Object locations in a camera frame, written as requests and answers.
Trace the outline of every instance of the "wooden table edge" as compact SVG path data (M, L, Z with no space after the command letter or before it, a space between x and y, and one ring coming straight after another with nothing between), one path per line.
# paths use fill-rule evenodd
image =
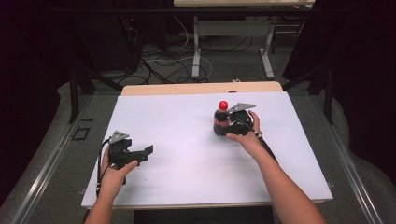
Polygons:
M276 81L126 86L121 96L283 91Z
M265 7L265 6L304 6L314 5L315 0L281 0L281 1L191 1L175 0L175 7Z

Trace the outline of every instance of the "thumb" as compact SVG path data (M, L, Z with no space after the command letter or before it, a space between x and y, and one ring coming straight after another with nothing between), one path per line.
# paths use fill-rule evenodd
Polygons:
M227 133L226 137L231 139L231 140L233 140L233 141L235 141L235 142L241 143L241 137L242 136L240 136L240 135L237 135L237 134L234 134L234 133Z
M124 167L120 169L120 172L122 172L123 175L128 175L129 172L131 172L136 166L138 162L137 161L131 161L128 164L126 164Z

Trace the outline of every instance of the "metal bracket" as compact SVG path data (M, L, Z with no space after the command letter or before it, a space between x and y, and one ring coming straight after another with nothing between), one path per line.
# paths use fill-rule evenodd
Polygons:
M237 111L242 111L242 110L246 110L246 109L253 108L253 107L256 107L256 105L238 103L235 106L228 109L228 111L229 112L237 112Z
M113 135L110 137L110 140L108 142L109 144L113 144L127 137L129 137L128 133L122 133L116 130L114 131Z

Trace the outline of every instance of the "white table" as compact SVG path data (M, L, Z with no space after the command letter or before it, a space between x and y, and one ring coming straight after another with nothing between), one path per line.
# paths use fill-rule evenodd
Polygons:
M315 0L175 0L176 7L276 7L313 5ZM270 21L199 21L194 17L194 59L192 77L199 76L201 50L200 35L255 35L266 36L264 48L260 49L264 72L268 79L274 79L274 73L268 59L268 51L276 26L276 17Z
M162 91L152 92L156 87ZM213 132L213 113L221 100L230 106L257 105L253 110L261 118L264 139L281 167L312 201L332 199L288 94L272 91L279 88L275 82L125 88L104 138L118 130L131 135L130 150L154 145L154 152L127 175L114 207L139 210L271 204L256 162L239 144ZM226 90L238 93L219 93ZM81 204L84 207L91 208L96 200L95 182L96 165Z

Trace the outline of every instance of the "white tabletop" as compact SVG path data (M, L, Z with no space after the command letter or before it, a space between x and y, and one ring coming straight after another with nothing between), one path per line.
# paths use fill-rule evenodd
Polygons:
M154 145L148 161L127 175L115 207L216 207L271 203L256 162L213 132L219 101L255 104L265 141L312 201L332 199L286 92L120 96L105 135L131 135L133 150ZM82 206L92 207L96 166Z
M263 7L313 5L315 0L175 0L176 7Z

